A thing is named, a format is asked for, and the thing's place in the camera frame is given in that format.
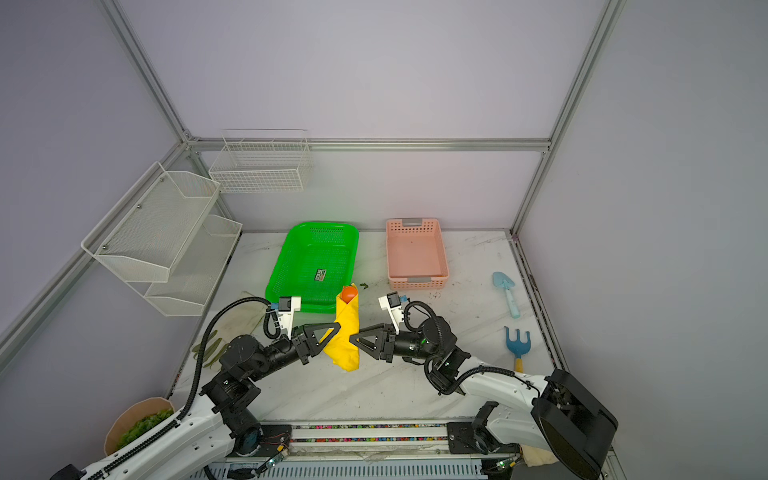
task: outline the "yellow fabric bag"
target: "yellow fabric bag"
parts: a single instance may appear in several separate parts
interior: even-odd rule
[[[349,336],[360,333],[360,294],[349,303],[341,300],[341,293],[336,295],[336,323],[341,329],[323,350],[333,363],[352,372],[360,368],[360,350],[349,342]]]

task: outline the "pink basket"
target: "pink basket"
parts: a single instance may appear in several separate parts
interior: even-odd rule
[[[387,220],[386,260],[393,290],[443,288],[449,273],[440,222],[435,218]]]

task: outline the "white marble floor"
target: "white marble floor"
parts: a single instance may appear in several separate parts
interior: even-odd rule
[[[212,303],[206,324],[228,303],[246,295],[263,296],[286,234],[245,233]],[[458,337],[458,346],[486,362],[509,369],[514,356],[507,350],[504,326],[531,332],[531,351],[523,357],[525,371],[548,374],[552,363],[541,337],[520,273],[504,232],[443,232],[451,278],[442,290],[403,291],[411,300],[427,302],[448,321]],[[509,275],[521,317],[512,319],[505,294],[493,286],[496,270]],[[360,326],[389,322],[377,298],[391,291],[386,269],[386,234],[361,233],[353,282],[360,287]],[[254,332],[263,344],[270,341],[256,322],[263,315],[260,304],[238,306],[222,317],[217,329],[220,346],[243,333]],[[333,316],[297,313],[295,325],[333,321]],[[184,366],[170,400],[176,407],[189,394],[194,371],[193,353]],[[208,382],[219,364],[203,369],[200,384]],[[395,359],[375,361],[360,354],[360,368],[345,372],[321,354],[309,365],[296,362],[259,381],[262,392],[250,406],[262,420],[344,420],[344,419],[447,419],[472,417],[485,402],[477,397],[438,396],[424,378],[423,370]]]

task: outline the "green basket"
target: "green basket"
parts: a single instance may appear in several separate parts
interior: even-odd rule
[[[360,232],[344,223],[300,223],[288,232],[266,299],[300,296],[301,311],[335,313],[336,295],[352,282]]]

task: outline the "wire mesh shelf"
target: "wire mesh shelf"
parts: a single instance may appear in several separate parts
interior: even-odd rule
[[[150,168],[156,169],[157,178],[114,230],[97,245],[88,238],[82,244],[124,282],[169,281],[219,195],[214,180]]]
[[[152,283],[142,296],[165,316],[202,315],[242,228],[241,223],[208,215],[170,279]]]
[[[210,177],[227,194],[300,192],[312,175],[304,130],[222,130],[224,148]]]

